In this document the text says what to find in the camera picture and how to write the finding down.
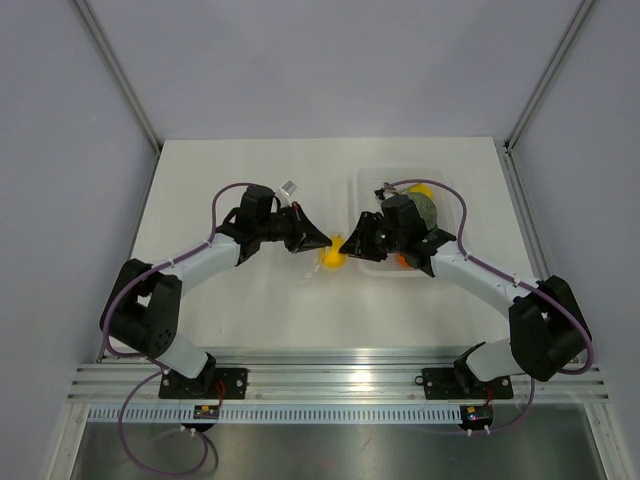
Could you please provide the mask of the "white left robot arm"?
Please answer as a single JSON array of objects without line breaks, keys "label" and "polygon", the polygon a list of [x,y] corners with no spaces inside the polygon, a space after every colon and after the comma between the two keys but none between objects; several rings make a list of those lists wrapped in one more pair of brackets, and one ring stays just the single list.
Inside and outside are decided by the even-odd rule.
[{"label": "white left robot arm", "polygon": [[292,200],[288,181],[274,191],[241,183],[240,203],[200,243],[159,263],[128,260],[122,267],[100,320],[106,349],[117,340],[157,365],[164,398],[220,398],[226,384],[216,358],[179,334],[182,298],[213,276],[235,268],[264,243],[280,242],[292,254],[324,249],[332,241]]}]

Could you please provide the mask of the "clear zip top bag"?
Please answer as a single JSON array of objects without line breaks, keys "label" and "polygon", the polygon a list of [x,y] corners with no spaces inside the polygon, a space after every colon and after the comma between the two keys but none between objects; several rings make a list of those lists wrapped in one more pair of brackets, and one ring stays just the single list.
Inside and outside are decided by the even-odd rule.
[{"label": "clear zip top bag", "polygon": [[340,248],[346,241],[343,233],[332,233],[330,235],[331,245],[314,250],[313,259],[304,264],[300,277],[303,280],[314,280],[327,275],[333,275],[347,264],[347,255],[340,252]]}]

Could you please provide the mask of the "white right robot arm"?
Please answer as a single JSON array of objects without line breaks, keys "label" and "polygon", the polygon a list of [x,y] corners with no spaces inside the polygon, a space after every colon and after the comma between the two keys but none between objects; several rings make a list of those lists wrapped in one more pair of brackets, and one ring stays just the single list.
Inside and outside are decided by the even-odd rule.
[{"label": "white right robot arm", "polygon": [[476,396],[500,377],[525,374],[547,381],[581,352],[591,336],[568,283],[557,276],[520,279],[463,252],[459,239],[439,228],[431,200],[395,195],[378,212],[363,212],[342,254],[381,262],[398,254],[413,269],[456,285],[508,322],[500,341],[481,342],[454,362],[456,389]]}]

